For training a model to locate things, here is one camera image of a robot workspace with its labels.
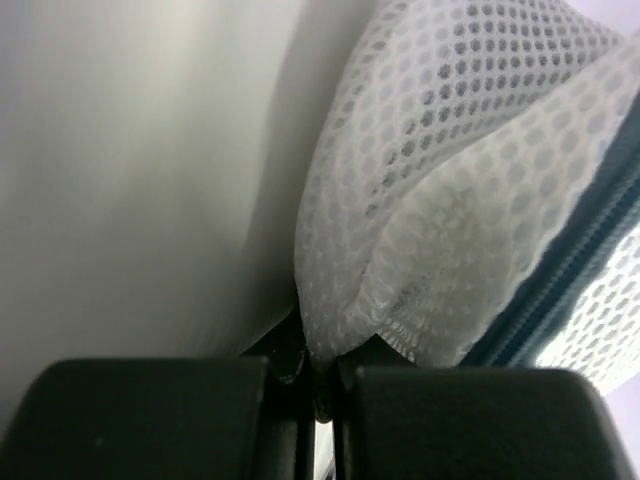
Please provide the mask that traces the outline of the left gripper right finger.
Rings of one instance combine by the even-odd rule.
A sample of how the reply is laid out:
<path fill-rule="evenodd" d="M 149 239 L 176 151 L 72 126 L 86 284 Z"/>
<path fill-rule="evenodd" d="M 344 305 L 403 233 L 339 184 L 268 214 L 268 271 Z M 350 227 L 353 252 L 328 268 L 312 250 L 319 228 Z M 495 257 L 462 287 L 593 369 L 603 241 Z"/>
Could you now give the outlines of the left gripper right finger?
<path fill-rule="evenodd" d="M 340 479 L 631 479 L 582 376 L 342 360 L 329 373 Z"/>

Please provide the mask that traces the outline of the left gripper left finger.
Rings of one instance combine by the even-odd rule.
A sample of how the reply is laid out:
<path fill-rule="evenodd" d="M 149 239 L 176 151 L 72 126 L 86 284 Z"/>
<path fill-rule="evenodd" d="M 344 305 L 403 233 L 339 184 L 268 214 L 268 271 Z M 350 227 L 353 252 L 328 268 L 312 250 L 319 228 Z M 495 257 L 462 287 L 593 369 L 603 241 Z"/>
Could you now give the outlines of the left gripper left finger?
<path fill-rule="evenodd" d="M 5 479 L 309 479 L 312 462 L 306 354 L 275 346 L 58 362 L 1 444 Z"/>

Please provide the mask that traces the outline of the blue-zip mesh laundry bag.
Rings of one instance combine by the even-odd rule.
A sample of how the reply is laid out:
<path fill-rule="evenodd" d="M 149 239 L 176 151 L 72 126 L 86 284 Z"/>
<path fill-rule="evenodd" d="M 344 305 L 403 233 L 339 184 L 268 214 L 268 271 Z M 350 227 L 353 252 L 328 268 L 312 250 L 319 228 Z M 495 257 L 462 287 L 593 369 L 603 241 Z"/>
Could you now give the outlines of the blue-zip mesh laundry bag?
<path fill-rule="evenodd" d="M 306 180 L 295 277 L 323 372 L 373 336 L 453 366 L 593 185 L 639 38 L 563 1 L 383 1 Z"/>

